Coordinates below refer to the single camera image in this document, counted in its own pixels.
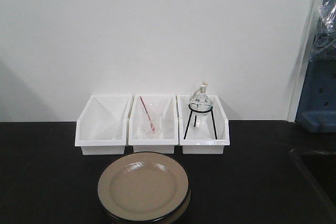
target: clear plastic bag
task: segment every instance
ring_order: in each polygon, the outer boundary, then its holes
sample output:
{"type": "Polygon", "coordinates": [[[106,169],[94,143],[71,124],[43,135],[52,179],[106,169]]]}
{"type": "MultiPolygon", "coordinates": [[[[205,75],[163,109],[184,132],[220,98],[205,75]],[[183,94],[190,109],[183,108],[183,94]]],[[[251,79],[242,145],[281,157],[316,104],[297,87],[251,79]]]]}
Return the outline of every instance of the clear plastic bag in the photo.
{"type": "Polygon", "coordinates": [[[310,61],[336,59],[336,0],[323,0],[310,61]]]}

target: plastic bin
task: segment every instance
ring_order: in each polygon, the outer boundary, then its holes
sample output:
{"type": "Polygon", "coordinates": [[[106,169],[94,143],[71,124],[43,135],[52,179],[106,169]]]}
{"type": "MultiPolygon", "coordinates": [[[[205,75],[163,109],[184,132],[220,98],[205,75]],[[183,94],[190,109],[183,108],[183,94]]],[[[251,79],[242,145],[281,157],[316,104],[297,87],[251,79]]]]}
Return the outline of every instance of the plastic bin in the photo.
{"type": "Polygon", "coordinates": [[[132,96],[92,95],[77,120],[75,146],[83,155],[123,154],[132,96]]]}
{"type": "Polygon", "coordinates": [[[177,96],[179,138],[183,154],[222,154],[224,146],[230,145],[228,119],[224,113],[221,102],[216,95],[208,95],[208,97],[213,101],[217,140],[215,139],[210,112],[206,116],[197,116],[195,127],[195,113],[193,113],[186,139],[183,139],[190,115],[190,109],[188,107],[190,95],[177,96]]]}
{"type": "Polygon", "coordinates": [[[308,64],[296,121],[310,132],[336,132],[336,60],[308,64]]]}
{"type": "Polygon", "coordinates": [[[178,145],[178,139],[176,97],[174,95],[135,96],[129,120],[129,145],[133,145],[134,152],[172,154],[174,146],[178,145]]]}

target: ceramic plate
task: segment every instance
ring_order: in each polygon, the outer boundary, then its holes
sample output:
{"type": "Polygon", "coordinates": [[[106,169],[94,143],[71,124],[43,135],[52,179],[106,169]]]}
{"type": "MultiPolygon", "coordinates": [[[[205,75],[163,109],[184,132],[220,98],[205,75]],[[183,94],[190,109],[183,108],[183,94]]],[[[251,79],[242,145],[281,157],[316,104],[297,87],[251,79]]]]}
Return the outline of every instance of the ceramic plate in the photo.
{"type": "Polygon", "coordinates": [[[190,196],[188,192],[188,177],[183,167],[170,157],[150,152],[116,160],[98,182],[99,199],[109,216],[116,220],[165,218],[182,208],[190,196]]]}

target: black countertop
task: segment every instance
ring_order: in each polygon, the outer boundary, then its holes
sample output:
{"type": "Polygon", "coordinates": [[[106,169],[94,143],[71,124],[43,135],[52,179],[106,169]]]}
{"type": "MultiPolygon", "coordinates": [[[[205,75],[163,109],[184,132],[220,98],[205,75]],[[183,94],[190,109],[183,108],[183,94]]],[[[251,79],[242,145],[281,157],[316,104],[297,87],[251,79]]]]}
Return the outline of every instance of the black countertop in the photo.
{"type": "MultiPolygon", "coordinates": [[[[336,223],[336,211],[302,170],[298,153],[336,151],[336,134],[283,121],[230,121],[223,155],[173,156],[191,203],[177,223],[336,223]]],[[[97,182],[120,155],[83,156],[74,122],[0,123],[0,223],[109,223],[97,182]]],[[[125,153],[131,153],[127,147],[125,153]]]]}

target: plate rim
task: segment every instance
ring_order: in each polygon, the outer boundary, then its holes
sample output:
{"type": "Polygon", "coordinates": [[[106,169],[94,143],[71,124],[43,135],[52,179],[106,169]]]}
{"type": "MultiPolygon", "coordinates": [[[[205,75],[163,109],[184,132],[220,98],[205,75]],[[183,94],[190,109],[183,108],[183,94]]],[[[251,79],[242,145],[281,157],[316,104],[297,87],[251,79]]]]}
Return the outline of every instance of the plate rim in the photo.
{"type": "Polygon", "coordinates": [[[156,222],[156,221],[159,221],[159,220],[161,220],[161,219],[164,219],[164,218],[166,218],[167,216],[169,216],[169,215],[175,213],[175,212],[176,212],[176,211],[177,211],[177,210],[178,210],[178,209],[179,209],[179,208],[186,202],[186,200],[188,199],[188,195],[189,195],[189,192],[190,192],[190,180],[189,180],[189,175],[188,175],[188,172],[186,171],[186,169],[184,168],[184,166],[183,166],[179,161],[177,161],[176,159],[174,159],[174,158],[172,158],[172,157],[169,157],[169,156],[166,155],[166,154],[158,153],[158,152],[133,152],[133,153],[129,153],[129,154],[126,154],[126,155],[122,155],[121,157],[118,157],[118,158],[115,159],[112,163],[110,163],[109,165],[107,165],[107,166],[105,167],[105,169],[101,172],[98,181],[100,180],[100,177],[101,177],[101,175],[104,173],[104,171],[105,171],[111,164],[113,164],[114,162],[116,162],[117,160],[119,160],[119,159],[121,159],[121,158],[123,158],[123,157],[130,156],[130,155],[134,155],[134,154],[137,154],[137,153],[155,153],[155,154],[159,154],[159,155],[162,155],[162,156],[166,156],[166,157],[172,159],[173,161],[177,162],[177,163],[183,168],[183,170],[184,170],[185,173],[186,173],[186,177],[187,177],[187,181],[188,181],[188,187],[187,187],[186,195],[184,196],[184,198],[183,198],[183,200],[181,201],[181,203],[180,203],[177,207],[175,207],[172,211],[166,213],[166,214],[163,215],[163,216],[160,216],[160,217],[157,217],[157,218],[154,218],[154,219],[150,219],[150,220],[131,220],[131,219],[125,219],[125,218],[119,217],[119,216],[117,216],[117,215],[111,213],[111,212],[110,212],[110,211],[103,205],[103,203],[101,202],[98,193],[97,193],[97,197],[98,197],[98,199],[99,199],[99,203],[100,203],[101,207],[102,207],[105,211],[107,211],[107,212],[110,214],[110,216],[111,216],[112,218],[116,219],[117,221],[126,221],[126,222],[128,222],[128,223],[149,223],[149,222],[156,222]]]}

